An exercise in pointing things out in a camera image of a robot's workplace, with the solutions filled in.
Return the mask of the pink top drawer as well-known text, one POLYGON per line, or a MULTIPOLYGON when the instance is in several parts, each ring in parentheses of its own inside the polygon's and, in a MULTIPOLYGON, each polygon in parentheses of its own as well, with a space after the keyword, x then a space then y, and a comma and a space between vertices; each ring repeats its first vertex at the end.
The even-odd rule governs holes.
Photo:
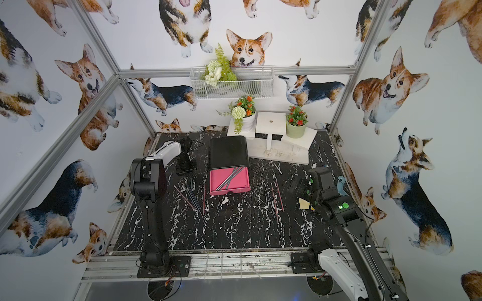
POLYGON ((248 167, 213 169, 209 176, 212 196, 245 193, 251 190, 248 167))

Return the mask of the teal plastic scoop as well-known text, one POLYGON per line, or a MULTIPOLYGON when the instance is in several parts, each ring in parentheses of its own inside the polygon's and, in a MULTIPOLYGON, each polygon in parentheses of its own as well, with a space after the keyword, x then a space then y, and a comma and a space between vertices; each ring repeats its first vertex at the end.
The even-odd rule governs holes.
POLYGON ((348 196, 349 193, 345 191, 346 178, 344 176, 338 177, 337 190, 340 196, 348 196))

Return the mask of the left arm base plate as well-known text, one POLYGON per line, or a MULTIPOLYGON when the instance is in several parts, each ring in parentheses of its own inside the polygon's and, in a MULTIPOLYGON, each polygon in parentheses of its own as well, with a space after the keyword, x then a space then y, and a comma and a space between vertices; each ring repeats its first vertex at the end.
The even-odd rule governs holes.
POLYGON ((185 278, 189 275, 191 261, 189 256, 174 256, 166 264, 154 265, 148 264, 145 258, 140 256, 137 278, 185 278))

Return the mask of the red pencil near drawer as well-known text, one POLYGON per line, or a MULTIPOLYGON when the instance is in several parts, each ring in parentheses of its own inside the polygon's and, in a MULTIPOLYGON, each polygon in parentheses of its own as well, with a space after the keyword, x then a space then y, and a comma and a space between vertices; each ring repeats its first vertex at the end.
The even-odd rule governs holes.
POLYGON ((205 216, 206 213, 206 194, 207 194, 207 188, 206 185, 203 185, 203 206, 202 206, 202 213, 203 216, 205 216))

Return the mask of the black drawer cabinet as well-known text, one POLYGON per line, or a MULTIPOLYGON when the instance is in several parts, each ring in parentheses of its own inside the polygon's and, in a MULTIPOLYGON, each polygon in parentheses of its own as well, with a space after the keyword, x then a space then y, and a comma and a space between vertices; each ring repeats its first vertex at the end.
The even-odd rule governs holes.
POLYGON ((208 168, 226 169, 249 167, 247 139, 244 136, 228 136, 210 140, 208 168))

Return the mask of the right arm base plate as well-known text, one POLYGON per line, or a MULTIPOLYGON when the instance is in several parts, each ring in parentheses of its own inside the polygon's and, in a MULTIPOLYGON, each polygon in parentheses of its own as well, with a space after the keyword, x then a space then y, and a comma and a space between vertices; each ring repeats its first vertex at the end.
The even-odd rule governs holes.
POLYGON ((292 268, 294 274, 324 272, 318 263, 318 257, 312 250, 302 253, 291 253, 290 259, 288 267, 292 268))

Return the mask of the white pot orange flowers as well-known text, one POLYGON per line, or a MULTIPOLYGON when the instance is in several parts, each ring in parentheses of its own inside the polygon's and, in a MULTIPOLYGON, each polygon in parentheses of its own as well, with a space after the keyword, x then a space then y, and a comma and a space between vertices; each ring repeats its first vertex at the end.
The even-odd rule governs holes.
POLYGON ((228 110, 217 113, 221 116, 231 116, 234 124, 234 133, 241 134, 249 132, 254 128, 256 120, 255 97, 252 95, 243 96, 237 101, 228 104, 228 110))

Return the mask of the red pencil far left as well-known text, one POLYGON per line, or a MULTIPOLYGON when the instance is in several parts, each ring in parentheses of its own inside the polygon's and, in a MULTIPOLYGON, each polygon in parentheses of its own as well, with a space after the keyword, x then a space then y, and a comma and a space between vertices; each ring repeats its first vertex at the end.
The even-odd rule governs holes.
POLYGON ((176 187, 174 186, 174 189, 179 193, 179 195, 182 197, 182 199, 189 204, 189 206, 192 208, 194 212, 197 212, 196 207, 193 205, 193 203, 176 187))

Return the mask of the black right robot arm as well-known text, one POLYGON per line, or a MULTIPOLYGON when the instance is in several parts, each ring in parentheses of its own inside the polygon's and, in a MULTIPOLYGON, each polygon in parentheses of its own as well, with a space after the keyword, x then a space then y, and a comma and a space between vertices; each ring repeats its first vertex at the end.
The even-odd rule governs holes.
POLYGON ((350 300, 407 300, 370 238, 364 214, 352 197, 342 196, 325 167, 297 176, 288 187, 290 194, 309 203, 348 250, 355 269, 344 262, 335 247, 324 240, 304 253, 292 253, 293 273, 327 273, 350 300))

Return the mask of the green fern with white flowers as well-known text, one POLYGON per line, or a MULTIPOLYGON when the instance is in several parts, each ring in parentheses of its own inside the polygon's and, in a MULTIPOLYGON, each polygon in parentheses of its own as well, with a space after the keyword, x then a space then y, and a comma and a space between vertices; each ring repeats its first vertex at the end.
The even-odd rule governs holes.
POLYGON ((236 74, 232 71, 230 61, 225 56, 221 44, 215 49, 216 59, 211 60, 205 66, 205 72, 201 79, 212 87, 216 87, 220 82, 237 81, 236 74))

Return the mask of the yellow sticky note pad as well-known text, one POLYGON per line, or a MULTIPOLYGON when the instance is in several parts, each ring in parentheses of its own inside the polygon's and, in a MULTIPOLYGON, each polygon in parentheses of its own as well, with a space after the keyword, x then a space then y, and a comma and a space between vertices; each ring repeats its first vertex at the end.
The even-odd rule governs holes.
POLYGON ((298 199, 299 201, 299 209, 301 210, 311 210, 311 203, 302 199, 302 198, 299 198, 298 199))

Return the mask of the green pencil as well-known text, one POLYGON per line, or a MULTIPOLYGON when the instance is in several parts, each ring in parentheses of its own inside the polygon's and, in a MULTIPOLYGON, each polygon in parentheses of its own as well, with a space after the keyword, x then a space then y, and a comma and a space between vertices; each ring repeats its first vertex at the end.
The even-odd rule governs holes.
POLYGON ((233 178, 235 178, 237 174, 238 174, 238 171, 234 171, 224 182, 222 182, 222 183, 217 187, 216 190, 219 191, 219 190, 222 190, 223 187, 228 186, 228 185, 230 184, 231 180, 232 180, 233 178))
POLYGON ((228 185, 230 184, 231 180, 232 180, 233 178, 235 178, 236 175, 242 171, 242 169, 243 169, 243 167, 235 168, 235 169, 233 170, 232 174, 231 174, 224 182, 222 182, 222 183, 218 186, 217 190, 223 189, 223 187, 228 186, 228 185))
POLYGON ((239 173, 242 171, 243 168, 244 168, 244 167, 237 167, 237 168, 235 168, 235 169, 233 170, 232 174, 223 182, 223 184, 221 185, 221 188, 224 187, 224 186, 226 186, 226 185, 228 185, 228 184, 231 182, 231 180, 232 180, 233 178, 235 178, 236 175, 239 174, 239 173))

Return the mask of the red pencil right group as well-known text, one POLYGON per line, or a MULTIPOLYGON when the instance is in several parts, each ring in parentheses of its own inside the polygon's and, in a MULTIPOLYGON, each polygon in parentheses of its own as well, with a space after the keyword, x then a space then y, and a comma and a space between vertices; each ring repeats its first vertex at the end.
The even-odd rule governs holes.
POLYGON ((275 219, 276 219, 276 221, 278 221, 278 208, 277 208, 276 196, 274 194, 274 187, 273 187, 272 183, 270 183, 270 186, 271 186, 272 205, 273 205, 273 208, 274 208, 275 219))

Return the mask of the green pot red flowers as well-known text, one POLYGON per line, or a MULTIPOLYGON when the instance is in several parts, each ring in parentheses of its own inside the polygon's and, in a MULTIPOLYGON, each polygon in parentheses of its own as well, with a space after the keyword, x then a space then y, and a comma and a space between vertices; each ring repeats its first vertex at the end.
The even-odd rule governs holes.
POLYGON ((286 115, 286 135, 293 139, 299 139, 305 134, 308 115, 302 107, 291 105, 286 115))

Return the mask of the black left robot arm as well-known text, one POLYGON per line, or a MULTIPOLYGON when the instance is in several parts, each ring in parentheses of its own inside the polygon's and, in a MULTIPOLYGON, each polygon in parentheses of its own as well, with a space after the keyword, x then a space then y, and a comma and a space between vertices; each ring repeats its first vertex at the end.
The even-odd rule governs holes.
POLYGON ((131 164, 131 193, 143 211, 144 246, 139 257, 138 278, 186 277, 191 257, 169 255, 164 233, 162 202, 168 190, 165 167, 176 161, 181 174, 196 169, 189 158, 192 140, 184 138, 165 142, 151 155, 133 160, 131 164))

